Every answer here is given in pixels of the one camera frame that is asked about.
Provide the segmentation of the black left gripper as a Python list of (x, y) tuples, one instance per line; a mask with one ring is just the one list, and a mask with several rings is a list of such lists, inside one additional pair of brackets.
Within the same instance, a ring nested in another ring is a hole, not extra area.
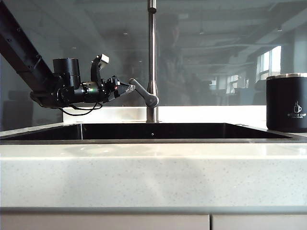
[(135, 89), (135, 85), (120, 82), (116, 76), (112, 76), (109, 79), (103, 79), (104, 84), (104, 98), (103, 102), (110, 102), (114, 100), (118, 95), (124, 96), (132, 92), (132, 89)]

